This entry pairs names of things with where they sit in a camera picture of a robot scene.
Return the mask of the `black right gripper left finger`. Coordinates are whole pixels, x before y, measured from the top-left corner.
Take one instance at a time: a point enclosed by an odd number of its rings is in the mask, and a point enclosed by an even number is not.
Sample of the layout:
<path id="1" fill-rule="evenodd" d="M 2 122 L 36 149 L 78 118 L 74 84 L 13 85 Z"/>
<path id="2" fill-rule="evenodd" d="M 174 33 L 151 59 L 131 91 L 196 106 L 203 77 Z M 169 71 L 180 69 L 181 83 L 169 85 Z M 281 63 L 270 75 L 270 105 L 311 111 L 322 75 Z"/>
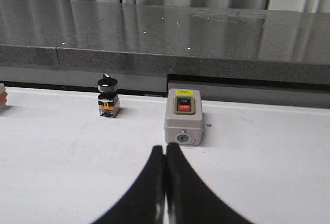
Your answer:
<path id="1" fill-rule="evenodd" d="M 164 163 L 162 146 L 154 146 L 128 191 L 94 223 L 163 223 Z"/>

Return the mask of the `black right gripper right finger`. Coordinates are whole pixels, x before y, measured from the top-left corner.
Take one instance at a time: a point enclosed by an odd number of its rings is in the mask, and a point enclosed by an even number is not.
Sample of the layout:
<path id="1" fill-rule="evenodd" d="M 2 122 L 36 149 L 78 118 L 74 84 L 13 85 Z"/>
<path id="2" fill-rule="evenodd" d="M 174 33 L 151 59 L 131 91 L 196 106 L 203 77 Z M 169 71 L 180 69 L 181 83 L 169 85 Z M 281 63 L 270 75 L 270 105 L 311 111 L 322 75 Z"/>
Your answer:
<path id="1" fill-rule="evenodd" d="M 166 159 L 170 223 L 250 223 L 208 188 L 178 144 L 168 144 Z"/>

